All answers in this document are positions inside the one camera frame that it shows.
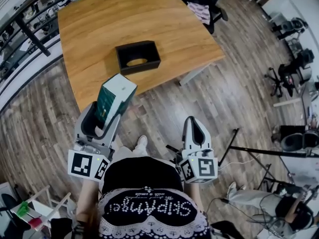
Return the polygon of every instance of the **green object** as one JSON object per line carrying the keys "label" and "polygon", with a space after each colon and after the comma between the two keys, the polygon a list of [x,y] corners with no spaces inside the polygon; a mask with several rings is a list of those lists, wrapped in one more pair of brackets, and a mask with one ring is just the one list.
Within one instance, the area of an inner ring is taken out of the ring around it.
{"label": "green object", "polygon": [[23,217],[24,215],[27,214],[27,212],[29,211],[29,206],[28,206],[28,203],[27,202],[22,202],[16,215],[21,218]]}

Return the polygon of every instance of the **black cable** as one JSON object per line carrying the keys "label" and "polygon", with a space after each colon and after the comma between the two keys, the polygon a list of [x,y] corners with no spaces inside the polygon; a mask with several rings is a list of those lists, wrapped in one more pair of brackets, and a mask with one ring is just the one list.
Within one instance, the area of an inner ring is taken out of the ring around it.
{"label": "black cable", "polygon": [[214,200],[216,200],[216,199],[221,199],[221,198],[215,197],[212,201],[210,201],[210,203],[209,203],[209,205],[208,205],[208,207],[207,207],[206,213],[208,212],[210,205],[211,205],[211,204],[214,202]]}
{"label": "black cable", "polygon": [[219,197],[216,197],[216,198],[212,199],[212,200],[210,201],[209,205],[208,205],[208,208],[207,208],[207,210],[206,210],[206,213],[208,213],[208,210],[209,210],[209,208],[210,208],[212,202],[215,201],[216,199],[219,199],[219,200],[221,200],[222,202],[231,205],[232,207],[234,207],[234,208],[236,208],[237,210],[239,210],[240,212],[242,212],[246,217],[248,217],[248,218],[250,218],[251,220],[255,221],[256,223],[262,225],[265,229],[267,229],[268,231],[270,231],[271,233],[273,233],[275,236],[281,237],[281,236],[280,236],[278,233],[276,233],[275,231],[269,229],[269,228],[268,228],[267,226],[265,226],[264,224],[259,223],[259,221],[257,221],[257,220],[255,220],[255,219],[253,219],[252,217],[248,216],[248,215],[245,214],[241,209],[239,209],[239,208],[237,208],[236,206],[232,205],[232,204],[229,202],[228,199],[222,199],[222,198],[219,198]]}
{"label": "black cable", "polygon": [[263,216],[264,216],[264,221],[265,221],[264,224],[263,224],[263,223],[260,223],[259,221],[255,220],[255,219],[253,219],[252,217],[248,216],[248,215],[245,214],[241,209],[237,208],[236,206],[232,205],[231,203],[228,203],[228,204],[231,205],[232,207],[236,208],[237,210],[239,210],[242,214],[244,214],[246,217],[250,218],[251,220],[253,220],[253,221],[256,222],[257,224],[262,225],[265,229],[267,229],[269,232],[273,233],[275,236],[281,238],[281,236],[280,236],[277,232],[271,230],[271,229],[266,225],[267,223],[266,223],[265,213],[264,213],[263,210],[262,210],[262,211],[263,211]]}

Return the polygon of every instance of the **cable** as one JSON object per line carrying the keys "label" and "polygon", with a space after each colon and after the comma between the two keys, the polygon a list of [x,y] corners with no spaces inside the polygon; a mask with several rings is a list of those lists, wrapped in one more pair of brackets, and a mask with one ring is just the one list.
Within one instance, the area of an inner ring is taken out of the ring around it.
{"label": "cable", "polygon": [[222,202],[224,202],[224,203],[226,203],[226,204],[229,204],[230,206],[236,208],[236,209],[239,210],[241,213],[243,213],[246,217],[248,217],[249,219],[255,221],[257,224],[262,225],[265,229],[267,229],[269,232],[273,233],[275,236],[281,237],[278,233],[276,233],[275,231],[273,231],[273,230],[271,230],[269,227],[267,227],[267,226],[265,225],[266,223],[265,223],[265,224],[262,224],[262,223],[260,223],[259,221],[253,219],[252,217],[250,217],[250,216],[248,216],[247,214],[245,214],[241,209],[239,209],[239,208],[237,208],[236,206],[232,205],[228,200],[225,201],[226,199],[225,199],[224,201],[223,201],[222,198],[218,198],[218,197],[212,199],[212,200],[210,201],[209,205],[208,205],[208,208],[207,208],[207,210],[206,210],[206,213],[208,213],[208,210],[209,210],[209,208],[210,208],[210,205],[211,205],[212,202],[213,202],[214,200],[216,200],[216,199],[220,199]]}
{"label": "cable", "polygon": [[254,161],[254,160],[255,160],[255,159],[253,158],[253,159],[251,159],[251,160],[249,160],[249,161],[246,161],[246,162],[230,162],[229,164],[227,164],[227,165],[223,166],[222,168],[220,168],[218,171],[223,170],[225,167],[227,167],[227,166],[229,166],[229,165],[231,165],[231,164],[241,164],[241,165],[243,165],[243,164],[247,164],[247,163],[249,163],[249,162],[252,162],[252,161]]}
{"label": "cable", "polygon": [[210,208],[210,205],[211,205],[211,204],[214,202],[214,200],[216,200],[216,199],[221,199],[221,198],[215,197],[212,201],[210,201],[210,203],[209,203],[209,205],[208,205],[208,207],[207,207],[206,213],[208,212],[208,210],[209,210],[209,208]]}
{"label": "cable", "polygon": [[282,237],[282,236],[280,236],[277,232],[271,230],[271,229],[266,225],[267,223],[266,223],[265,214],[264,214],[264,211],[263,211],[263,210],[262,210],[262,212],[263,212],[264,221],[265,221],[264,224],[263,224],[263,223],[260,223],[259,221],[255,220],[255,219],[253,219],[252,217],[248,216],[248,215],[245,214],[241,209],[237,208],[236,206],[232,205],[231,203],[228,202],[228,204],[229,204],[230,206],[236,208],[237,210],[239,210],[239,211],[240,211],[242,214],[244,214],[246,217],[248,217],[248,218],[250,218],[251,220],[255,221],[257,224],[262,225],[265,229],[267,229],[269,232],[271,232],[271,233],[274,234],[275,236],[280,237],[280,238]]}
{"label": "cable", "polygon": [[269,197],[269,196],[276,196],[278,198],[280,198],[279,196],[275,195],[274,193],[270,193],[269,195],[265,196],[262,198],[262,200],[260,201],[259,203],[259,207],[260,207],[260,210],[263,212],[263,218],[264,218],[264,222],[265,222],[265,227],[267,228],[268,231],[271,231],[269,226],[268,226],[268,223],[266,222],[266,215],[265,215],[265,211],[263,210],[263,208],[261,207],[261,203],[263,202],[263,200],[265,200],[266,197]]}

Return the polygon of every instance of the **white shoe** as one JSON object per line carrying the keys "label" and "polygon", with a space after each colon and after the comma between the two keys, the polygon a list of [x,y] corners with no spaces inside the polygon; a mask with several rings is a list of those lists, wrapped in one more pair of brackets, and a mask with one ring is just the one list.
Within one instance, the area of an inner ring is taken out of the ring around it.
{"label": "white shoe", "polygon": [[146,148],[147,144],[148,144],[148,138],[146,137],[146,135],[140,136],[138,140],[138,145],[144,146]]}
{"label": "white shoe", "polygon": [[239,190],[246,190],[246,189],[247,189],[247,186],[245,184],[239,188]]}
{"label": "white shoe", "polygon": [[237,191],[237,184],[236,182],[233,182],[232,184],[230,184],[230,186],[228,187],[228,191],[227,191],[227,199],[229,199],[229,194],[231,192],[236,192]]}

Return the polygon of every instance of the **gray pants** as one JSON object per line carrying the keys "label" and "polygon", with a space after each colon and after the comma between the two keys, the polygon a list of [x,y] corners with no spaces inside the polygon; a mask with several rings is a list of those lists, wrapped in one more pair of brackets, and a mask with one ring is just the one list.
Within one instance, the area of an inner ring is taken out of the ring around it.
{"label": "gray pants", "polygon": [[232,203],[251,205],[262,209],[270,216],[276,216],[276,207],[278,206],[281,196],[260,190],[231,190],[228,200]]}

